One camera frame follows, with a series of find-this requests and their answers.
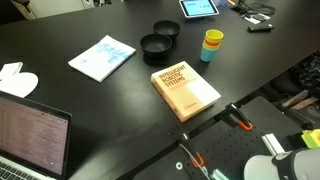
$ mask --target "laptop screen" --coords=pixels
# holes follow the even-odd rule
[[[0,97],[0,150],[62,175],[68,120]]]

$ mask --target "orange book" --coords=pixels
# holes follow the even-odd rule
[[[181,122],[198,114],[221,97],[185,61],[153,73],[151,83]]]

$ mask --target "book cover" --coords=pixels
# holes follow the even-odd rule
[[[134,48],[110,36],[105,36],[96,45],[69,61],[69,65],[94,80],[102,82],[135,52]]]
[[[221,97],[185,61],[153,73],[151,83],[181,122],[198,114]]]

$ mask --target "white object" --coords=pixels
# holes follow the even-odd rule
[[[84,9],[80,0],[30,0],[29,7],[36,18]]]
[[[264,14],[259,13],[258,15],[263,16],[263,17],[265,18],[265,20],[269,20],[269,19],[270,19],[269,16],[266,16],[266,15],[264,15]],[[244,17],[244,19],[247,20],[247,21],[252,22],[253,24],[259,24],[259,23],[261,23],[261,21],[255,19],[255,18],[253,18],[253,17],[250,17],[250,18]]]
[[[219,169],[213,170],[210,177],[214,180],[229,180],[229,178],[227,178],[227,176],[225,176],[221,171],[219,171]]]
[[[212,0],[179,0],[179,4],[188,19],[219,14]]]
[[[273,156],[285,152],[274,134],[267,134],[261,138]]]
[[[273,156],[256,155],[244,168],[245,180],[280,180],[278,169],[271,163]]]
[[[92,79],[102,82],[135,52],[134,48],[110,36],[105,36],[96,45],[69,61],[69,65]]]
[[[19,73],[0,82],[0,90],[19,97],[26,97],[38,84],[38,77],[32,73]]]
[[[22,68],[22,65],[22,62],[5,64],[0,72],[0,80],[19,73]]]
[[[176,168],[177,168],[178,170],[181,170],[181,169],[183,168],[181,162],[177,162]]]
[[[99,6],[104,6],[107,4],[106,0],[99,0],[99,3],[95,3],[93,0],[81,0],[86,4],[86,9],[88,8],[94,8],[94,7],[99,7]]]

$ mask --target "yellow cup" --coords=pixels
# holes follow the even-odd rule
[[[209,42],[221,42],[223,39],[223,33],[216,29],[210,29],[206,32],[205,39]]]
[[[208,44],[205,43],[205,41],[203,41],[203,46],[204,46],[206,49],[209,49],[209,50],[217,50],[217,49],[219,49],[220,44],[217,45],[217,46],[209,46]]]

